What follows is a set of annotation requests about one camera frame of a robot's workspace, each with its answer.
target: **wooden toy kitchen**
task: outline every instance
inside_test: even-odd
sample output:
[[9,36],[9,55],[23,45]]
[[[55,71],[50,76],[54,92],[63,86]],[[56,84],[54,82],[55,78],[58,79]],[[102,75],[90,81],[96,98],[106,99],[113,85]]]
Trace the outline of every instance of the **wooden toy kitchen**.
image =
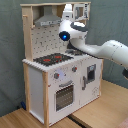
[[[83,7],[82,15],[86,17],[81,22],[86,24],[91,3],[69,3],[73,9]],[[102,59],[69,49],[69,42],[59,38],[66,4],[21,5],[26,107],[46,128],[101,95]]]

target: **wall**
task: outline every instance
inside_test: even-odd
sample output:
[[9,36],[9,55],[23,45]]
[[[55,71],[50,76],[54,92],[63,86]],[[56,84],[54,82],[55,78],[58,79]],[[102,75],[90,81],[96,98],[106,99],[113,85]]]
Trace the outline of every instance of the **wall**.
[[[22,66],[25,55],[20,4],[42,2],[51,0],[0,1],[0,116],[12,112],[21,101],[25,101]],[[128,46],[128,1],[91,0],[91,2],[87,43],[102,45],[114,39]],[[123,67],[105,60],[103,79],[128,88],[128,81],[122,76],[122,70]]]

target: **stovetop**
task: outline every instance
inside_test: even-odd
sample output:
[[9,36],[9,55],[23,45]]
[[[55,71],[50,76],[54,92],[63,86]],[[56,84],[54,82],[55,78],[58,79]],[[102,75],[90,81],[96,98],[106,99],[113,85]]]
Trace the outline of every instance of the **stovetop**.
[[61,53],[54,53],[40,58],[36,58],[33,61],[48,67],[57,63],[67,61],[69,59],[73,59],[73,57]]

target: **tabletop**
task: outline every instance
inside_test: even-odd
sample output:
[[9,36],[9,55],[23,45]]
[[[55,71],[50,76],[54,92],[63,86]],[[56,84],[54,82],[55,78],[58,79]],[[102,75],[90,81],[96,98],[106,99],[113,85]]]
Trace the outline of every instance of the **tabletop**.
[[71,117],[87,128],[115,128],[128,118],[128,89],[102,80],[101,93]]
[[[44,128],[37,119],[23,109],[0,117],[0,128]],[[69,118],[64,118],[50,128],[81,128]]]

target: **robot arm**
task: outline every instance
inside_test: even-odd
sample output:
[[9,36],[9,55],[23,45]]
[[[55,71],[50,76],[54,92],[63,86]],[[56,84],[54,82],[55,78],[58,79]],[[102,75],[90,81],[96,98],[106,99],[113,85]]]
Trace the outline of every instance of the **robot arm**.
[[59,28],[59,36],[63,41],[70,41],[73,47],[91,56],[109,59],[125,67],[123,75],[128,79],[128,47],[115,40],[109,40],[102,46],[87,45],[85,44],[87,32],[84,24],[72,22],[70,19],[63,19]]

